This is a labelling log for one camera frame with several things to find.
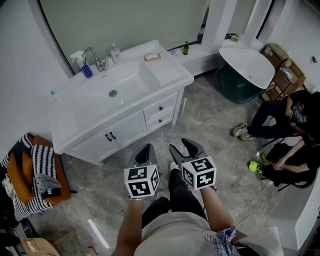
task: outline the white box with black pattern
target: white box with black pattern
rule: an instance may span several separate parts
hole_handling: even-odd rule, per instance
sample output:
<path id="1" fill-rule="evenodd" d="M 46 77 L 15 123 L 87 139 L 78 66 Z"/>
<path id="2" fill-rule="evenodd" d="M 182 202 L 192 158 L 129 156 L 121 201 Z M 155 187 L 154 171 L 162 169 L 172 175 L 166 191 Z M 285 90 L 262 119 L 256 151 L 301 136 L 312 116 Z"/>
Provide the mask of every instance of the white box with black pattern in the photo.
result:
<path id="1" fill-rule="evenodd" d="M 131 198 L 154 196 L 159 182 L 156 164 L 124 169 L 124 183 Z"/>
<path id="2" fill-rule="evenodd" d="M 217 167 L 211 156 L 182 163 L 182 178 L 194 190 L 216 183 Z"/>

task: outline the bathroom vanity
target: bathroom vanity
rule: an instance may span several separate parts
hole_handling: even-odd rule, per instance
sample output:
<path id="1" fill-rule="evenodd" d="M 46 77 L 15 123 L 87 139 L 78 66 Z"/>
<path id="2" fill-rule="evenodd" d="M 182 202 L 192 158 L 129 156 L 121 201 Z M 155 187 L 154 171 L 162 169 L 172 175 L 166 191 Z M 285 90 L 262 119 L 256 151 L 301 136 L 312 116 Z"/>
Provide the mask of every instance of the bathroom vanity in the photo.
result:
<path id="1" fill-rule="evenodd" d="M 144 56 L 159 53 L 160 60 Z M 56 89 L 50 106 L 54 151 L 95 165 L 131 143 L 176 123 L 184 87 L 194 77 L 157 40 L 121 53 L 119 64 L 93 77 L 78 73 Z"/>

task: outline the soap bar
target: soap bar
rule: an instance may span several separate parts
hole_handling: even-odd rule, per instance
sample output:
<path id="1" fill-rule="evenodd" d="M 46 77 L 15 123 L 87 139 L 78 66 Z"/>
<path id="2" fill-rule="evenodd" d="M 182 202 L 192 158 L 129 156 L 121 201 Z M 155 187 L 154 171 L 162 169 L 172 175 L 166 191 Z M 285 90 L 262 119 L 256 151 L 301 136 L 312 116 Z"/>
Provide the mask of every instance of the soap bar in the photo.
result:
<path id="1" fill-rule="evenodd" d="M 144 55 L 145 62 L 158 61 L 161 59 L 160 53 L 149 53 Z"/>

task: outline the person's arm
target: person's arm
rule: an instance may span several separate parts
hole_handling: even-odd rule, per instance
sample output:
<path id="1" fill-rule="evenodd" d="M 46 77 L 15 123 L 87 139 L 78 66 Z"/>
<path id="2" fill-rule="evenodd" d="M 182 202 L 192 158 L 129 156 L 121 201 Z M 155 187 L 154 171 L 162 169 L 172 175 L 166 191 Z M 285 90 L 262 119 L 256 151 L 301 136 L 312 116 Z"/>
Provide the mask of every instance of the person's arm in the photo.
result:
<path id="1" fill-rule="evenodd" d="M 290 98 L 290 96 L 288 96 L 288 98 L 286 99 L 286 108 L 285 108 L 285 115 L 287 117 L 289 117 L 290 119 L 293 117 L 294 112 L 292 111 L 291 107 L 293 105 L 293 101 Z"/>
<path id="2" fill-rule="evenodd" d="M 295 122 L 291 122 L 290 125 L 295 129 L 295 131 L 296 131 L 300 136 L 306 135 L 305 130 L 303 130 L 303 129 L 301 129 L 300 127 L 298 127 Z"/>
<path id="3" fill-rule="evenodd" d="M 210 229 L 214 232 L 219 232 L 234 227 L 235 223 L 223 206 L 217 192 L 209 186 L 202 188 L 200 191 Z M 237 230 L 234 240 L 237 241 L 246 236 L 246 234 Z"/>
<path id="4" fill-rule="evenodd" d="M 141 244 L 143 200 L 131 200 L 123 218 L 112 256 L 133 256 Z"/>
<path id="5" fill-rule="evenodd" d="M 281 168 L 294 173 L 301 173 L 310 170 L 307 163 L 303 163 L 300 166 L 284 164 Z"/>
<path id="6" fill-rule="evenodd" d="M 297 144 L 294 145 L 294 147 L 292 147 L 288 151 L 288 153 L 285 154 L 284 157 L 282 157 L 278 162 L 272 164 L 273 169 L 275 169 L 275 170 L 281 170 L 281 168 L 284 169 L 283 165 L 288 160 L 288 158 L 292 157 L 299 149 L 301 149 L 303 147 L 304 144 L 305 144 L 304 140 L 301 139 Z"/>

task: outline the neon green sneaker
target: neon green sneaker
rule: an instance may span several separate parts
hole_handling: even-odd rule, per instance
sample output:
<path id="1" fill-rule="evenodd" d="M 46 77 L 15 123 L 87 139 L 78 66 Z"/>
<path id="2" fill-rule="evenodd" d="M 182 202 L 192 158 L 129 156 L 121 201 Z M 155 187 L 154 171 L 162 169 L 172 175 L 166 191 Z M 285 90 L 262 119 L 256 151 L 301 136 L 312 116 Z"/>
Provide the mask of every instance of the neon green sneaker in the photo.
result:
<path id="1" fill-rule="evenodd" d="M 266 151 L 266 152 L 263 152 L 262 155 L 261 155 L 261 158 L 263 159 L 263 161 L 266 161 L 268 163 L 271 163 L 270 161 L 268 161 L 266 159 L 267 155 L 269 154 L 269 151 Z"/>
<path id="2" fill-rule="evenodd" d="M 250 161 L 249 170 L 251 172 L 257 172 L 262 174 L 263 168 L 264 168 L 263 164 L 257 163 L 255 161 Z"/>

